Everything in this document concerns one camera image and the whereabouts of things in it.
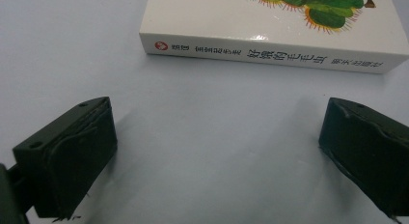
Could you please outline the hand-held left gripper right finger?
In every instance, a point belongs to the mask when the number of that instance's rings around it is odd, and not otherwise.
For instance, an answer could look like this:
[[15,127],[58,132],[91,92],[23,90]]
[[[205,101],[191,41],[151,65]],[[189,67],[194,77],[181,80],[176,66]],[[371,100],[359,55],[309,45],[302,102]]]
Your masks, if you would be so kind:
[[409,216],[409,126],[330,98],[319,147],[388,217]]

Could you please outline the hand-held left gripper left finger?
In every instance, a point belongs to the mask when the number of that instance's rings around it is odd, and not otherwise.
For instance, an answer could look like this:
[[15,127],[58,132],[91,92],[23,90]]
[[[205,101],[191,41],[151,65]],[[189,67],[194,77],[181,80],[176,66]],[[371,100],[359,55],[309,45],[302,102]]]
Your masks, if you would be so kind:
[[81,102],[14,147],[42,218],[70,218],[117,150],[110,98]]

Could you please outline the white picture book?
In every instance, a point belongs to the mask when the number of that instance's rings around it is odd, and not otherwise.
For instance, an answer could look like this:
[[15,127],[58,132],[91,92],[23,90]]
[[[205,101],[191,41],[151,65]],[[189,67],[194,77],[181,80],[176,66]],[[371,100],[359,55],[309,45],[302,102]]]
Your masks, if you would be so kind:
[[409,60],[392,0],[148,0],[148,54],[385,73]]

